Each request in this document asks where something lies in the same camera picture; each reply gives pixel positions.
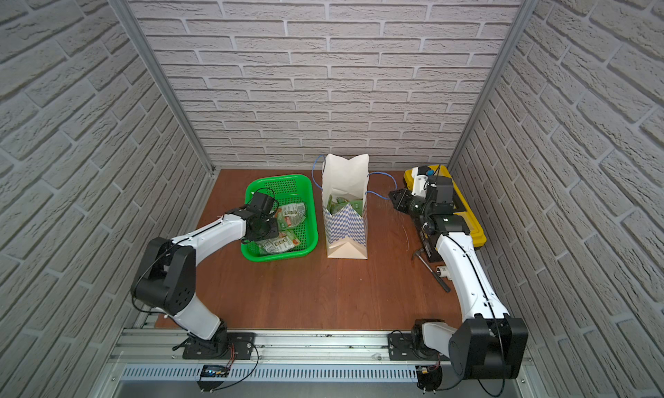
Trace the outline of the green packet with ham picture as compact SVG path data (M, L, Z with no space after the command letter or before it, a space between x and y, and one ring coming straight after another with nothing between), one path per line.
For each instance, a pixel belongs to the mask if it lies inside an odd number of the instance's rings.
M298 248L301 242L293 230L280 231L276 237L258 241L261 254L283 254Z

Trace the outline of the green plastic basket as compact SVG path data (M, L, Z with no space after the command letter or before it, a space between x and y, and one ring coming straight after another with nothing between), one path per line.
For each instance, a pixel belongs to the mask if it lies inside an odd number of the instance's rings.
M294 249L281 254L261 254L259 245L251 242L241 246L243 256L253 262L281 261L304 257L310 254L319 242L316 206L312 183L302 174L289 174L271 178L260 178L250 183L245 191L245 202L251 201L255 192L266 193L283 207L291 203L305 204L304 222L293 232L300 241Z

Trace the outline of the white blue checkered paper bag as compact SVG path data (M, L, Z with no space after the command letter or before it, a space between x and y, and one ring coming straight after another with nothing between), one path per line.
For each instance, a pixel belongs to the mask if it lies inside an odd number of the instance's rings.
M313 162L311 179L322 197L325 248L329 258L368 259L369 205L375 201L380 208L392 207L385 192L369 189L370 179L376 176L394 177L386 172L372 172L368 154L349 158L325 154L316 157ZM330 196L361 199L364 202L363 216L357 215L351 208L331 215L327 210Z

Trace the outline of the green soup packet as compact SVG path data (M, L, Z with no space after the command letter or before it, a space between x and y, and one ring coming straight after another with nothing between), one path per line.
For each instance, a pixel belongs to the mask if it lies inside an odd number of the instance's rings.
M327 210L331 215L335 215L345 208L351 208L357 215L363 216L364 202L361 199L349 200L344 197L330 196Z

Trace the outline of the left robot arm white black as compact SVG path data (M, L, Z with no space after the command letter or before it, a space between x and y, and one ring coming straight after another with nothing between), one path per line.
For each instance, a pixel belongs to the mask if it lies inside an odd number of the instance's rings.
M274 191L261 188L248 203L198 230L151 240L131 285L131 297L166 314L194 341L226 344L227 329L221 318L195 293L196 269L232 242L248 244L276 237L277 208Z

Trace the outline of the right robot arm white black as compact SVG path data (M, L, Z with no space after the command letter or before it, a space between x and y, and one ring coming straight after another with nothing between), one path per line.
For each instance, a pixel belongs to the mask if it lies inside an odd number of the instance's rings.
M525 322L513 317L486 276L463 203L452 178L432 166L404 174L405 185L390 192L399 212L416 225L422 249L415 253L446 292L456 292L462 324L453 328L443 320L419 320L413 327L418 354L437 352L449 358L463 380L515 379L528 340Z

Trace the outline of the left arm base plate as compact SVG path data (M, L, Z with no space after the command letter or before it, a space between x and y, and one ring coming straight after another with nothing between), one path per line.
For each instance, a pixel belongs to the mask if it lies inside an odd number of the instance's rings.
M216 333L210 340L199 339L194 335L181 344L184 348L183 359L189 360L230 360L231 352L236 360L249 360L255 355L253 344L255 332Z

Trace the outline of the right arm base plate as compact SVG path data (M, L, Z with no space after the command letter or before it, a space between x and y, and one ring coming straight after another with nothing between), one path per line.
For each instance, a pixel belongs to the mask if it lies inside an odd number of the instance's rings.
M437 361L449 358L434 349L424 346L411 332L395 330L387 334L387 352L390 361Z

